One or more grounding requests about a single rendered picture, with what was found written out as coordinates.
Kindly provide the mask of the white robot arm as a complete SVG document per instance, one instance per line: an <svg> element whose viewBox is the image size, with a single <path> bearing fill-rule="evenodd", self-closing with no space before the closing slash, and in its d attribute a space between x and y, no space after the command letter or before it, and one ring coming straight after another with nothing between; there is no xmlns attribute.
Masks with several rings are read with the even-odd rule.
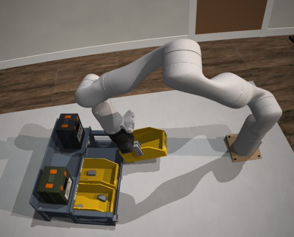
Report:
<svg viewBox="0 0 294 237"><path fill-rule="evenodd" d="M234 149L241 156L255 152L266 133L282 115L271 92L256 87L233 73L206 78L202 73L200 46L191 39L168 42L136 61L100 77L95 74L86 75L75 92L75 101L84 108L92 108L92 114L100 124L108 124L117 115L110 98L132 91L160 67L163 81L169 88L205 97L233 109L249 106L252 114L246 118L234 142Z"/></svg>

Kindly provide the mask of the blue-grey shelf rack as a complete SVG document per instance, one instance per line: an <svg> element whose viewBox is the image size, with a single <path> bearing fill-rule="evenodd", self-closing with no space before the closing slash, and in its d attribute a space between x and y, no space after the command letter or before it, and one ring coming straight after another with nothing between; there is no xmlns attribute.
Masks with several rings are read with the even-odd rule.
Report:
<svg viewBox="0 0 294 237"><path fill-rule="evenodd" d="M108 136L104 130L83 128L85 135L81 149L64 149L55 131L58 118L55 122L48 142L29 204L41 215L45 221L51 222L52 217L71 218L75 224L115 226L119 220L117 215L119 191L123 167L123 157L119 154L116 143L112 140L95 140L94 136ZM90 145L88 144L88 140ZM114 215L113 212L74 210L74 202L82 171L84 158L105 158L119 164L119 176L116 190ZM72 190L68 205L48 204L37 192L44 166L66 167L73 179Z"/></svg>

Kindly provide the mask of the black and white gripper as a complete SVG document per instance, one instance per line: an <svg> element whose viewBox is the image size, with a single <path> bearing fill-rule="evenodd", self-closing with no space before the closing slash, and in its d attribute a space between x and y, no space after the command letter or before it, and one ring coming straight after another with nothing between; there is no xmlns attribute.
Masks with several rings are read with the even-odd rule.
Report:
<svg viewBox="0 0 294 237"><path fill-rule="evenodd" d="M135 113L128 110L124 116L117 111L115 119L108 124L100 124L105 134L115 142L119 150L125 154L135 150L138 156L144 155L138 141L134 141L132 132L134 131Z"/></svg>

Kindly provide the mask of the yellow bin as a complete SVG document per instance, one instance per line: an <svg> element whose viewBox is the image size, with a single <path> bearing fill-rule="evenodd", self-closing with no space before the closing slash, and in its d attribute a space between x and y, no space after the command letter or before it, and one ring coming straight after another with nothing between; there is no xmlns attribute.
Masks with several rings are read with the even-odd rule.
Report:
<svg viewBox="0 0 294 237"><path fill-rule="evenodd" d="M100 193L108 197L106 202L98 199ZM113 188L102 184L79 183L74 210L106 211L113 212L114 215L115 200L116 195ZM77 207L81 203L83 208Z"/></svg>
<svg viewBox="0 0 294 237"><path fill-rule="evenodd" d="M127 163L167 156L167 138L162 129L145 127L135 129L132 134L134 141L141 143L141 150L144 155L138 156L134 149L131 153L126 154L122 154L119 150L119 154Z"/></svg>
<svg viewBox="0 0 294 237"><path fill-rule="evenodd" d="M96 176L88 176L88 170L96 170ZM115 162L105 158L84 158L79 183L102 184L117 190L119 169ZM83 179L88 180L83 180Z"/></svg>

